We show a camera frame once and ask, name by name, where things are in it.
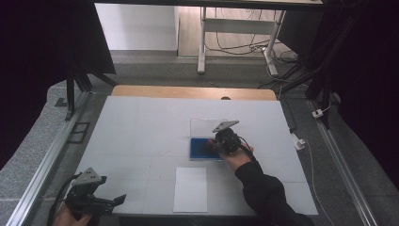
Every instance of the white plug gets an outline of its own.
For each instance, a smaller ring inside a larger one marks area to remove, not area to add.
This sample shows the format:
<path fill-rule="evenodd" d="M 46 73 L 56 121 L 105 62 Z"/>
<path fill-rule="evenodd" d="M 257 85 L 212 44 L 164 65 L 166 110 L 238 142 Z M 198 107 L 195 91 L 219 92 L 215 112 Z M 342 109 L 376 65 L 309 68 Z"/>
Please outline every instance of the white plug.
<path fill-rule="evenodd" d="M 298 139 L 294 133 L 291 134 L 291 137 L 293 138 L 294 146 L 297 151 L 305 148 L 305 140 Z"/>
<path fill-rule="evenodd" d="M 321 109 L 317 109 L 312 112 L 315 119 L 320 118 L 323 116 L 323 111 Z"/>

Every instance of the human hand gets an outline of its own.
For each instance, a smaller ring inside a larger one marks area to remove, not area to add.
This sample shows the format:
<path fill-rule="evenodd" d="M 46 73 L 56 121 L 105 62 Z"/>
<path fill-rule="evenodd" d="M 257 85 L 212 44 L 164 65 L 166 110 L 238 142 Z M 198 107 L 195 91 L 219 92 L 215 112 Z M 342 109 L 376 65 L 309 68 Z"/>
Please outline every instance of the human hand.
<path fill-rule="evenodd" d="M 79 220 L 76 220 L 71 209 L 65 203 L 62 203 L 61 208 L 56 213 L 53 226 L 86 226 L 91 217 L 92 215 L 83 215 Z"/>
<path fill-rule="evenodd" d="M 253 153 L 252 147 L 244 143 L 242 143 L 242 145 L 248 148 Z M 231 154 L 221 153 L 220 157 L 223 158 L 229 164 L 230 168 L 234 171 L 251 161 L 247 153 L 241 148 Z"/>

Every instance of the white table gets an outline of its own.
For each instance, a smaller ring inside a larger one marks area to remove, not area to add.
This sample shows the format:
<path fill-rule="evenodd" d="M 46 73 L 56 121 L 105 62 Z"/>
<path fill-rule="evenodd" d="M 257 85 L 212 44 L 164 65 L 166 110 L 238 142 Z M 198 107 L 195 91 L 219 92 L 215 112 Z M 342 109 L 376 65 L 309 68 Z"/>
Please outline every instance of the white table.
<path fill-rule="evenodd" d="M 278 101 L 108 97 L 77 171 L 107 182 L 95 195 L 127 194 L 114 214 L 253 216 L 241 182 L 224 162 L 190 161 L 190 120 L 239 120 L 233 130 L 255 148 L 263 171 L 278 177 L 296 212 L 317 215 Z M 176 168 L 206 168 L 206 213 L 173 213 Z"/>

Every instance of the white wall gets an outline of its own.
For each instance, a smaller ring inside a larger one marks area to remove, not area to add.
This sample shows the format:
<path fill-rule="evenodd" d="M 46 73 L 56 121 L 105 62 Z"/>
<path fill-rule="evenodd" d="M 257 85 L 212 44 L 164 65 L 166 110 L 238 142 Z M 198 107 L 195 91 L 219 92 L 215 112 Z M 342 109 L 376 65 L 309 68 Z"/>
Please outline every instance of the white wall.
<path fill-rule="evenodd" d="M 176 7 L 96 4 L 96 9 L 110 50 L 178 48 Z"/>

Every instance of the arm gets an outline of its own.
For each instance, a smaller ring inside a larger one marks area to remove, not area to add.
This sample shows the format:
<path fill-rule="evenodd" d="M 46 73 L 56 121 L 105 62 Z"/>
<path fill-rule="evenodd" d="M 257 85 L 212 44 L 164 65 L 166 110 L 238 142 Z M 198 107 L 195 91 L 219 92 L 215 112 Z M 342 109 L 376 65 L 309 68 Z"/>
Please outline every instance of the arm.
<path fill-rule="evenodd" d="M 280 226 L 313 225 L 309 218 L 297 214 L 287 203 L 281 181 L 263 174 L 259 163 L 256 160 L 251 162 L 243 150 L 239 149 L 230 155 L 222 154 L 221 157 L 229 163 L 243 183 L 247 204 L 262 219 Z"/>

